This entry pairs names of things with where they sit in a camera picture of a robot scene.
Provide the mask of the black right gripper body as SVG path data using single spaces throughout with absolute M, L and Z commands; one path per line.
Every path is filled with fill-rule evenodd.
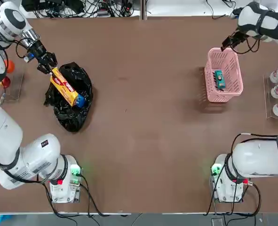
M 232 34 L 232 38 L 233 39 L 242 39 L 242 40 L 246 41 L 246 39 L 248 39 L 248 35 L 246 35 L 245 33 L 240 32 L 240 31 L 235 31 Z

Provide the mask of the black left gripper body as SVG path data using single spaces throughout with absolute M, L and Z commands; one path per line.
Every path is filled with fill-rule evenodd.
M 48 53 L 40 40 L 34 42 L 27 50 L 26 62 L 36 59 L 40 64 L 49 64 Z

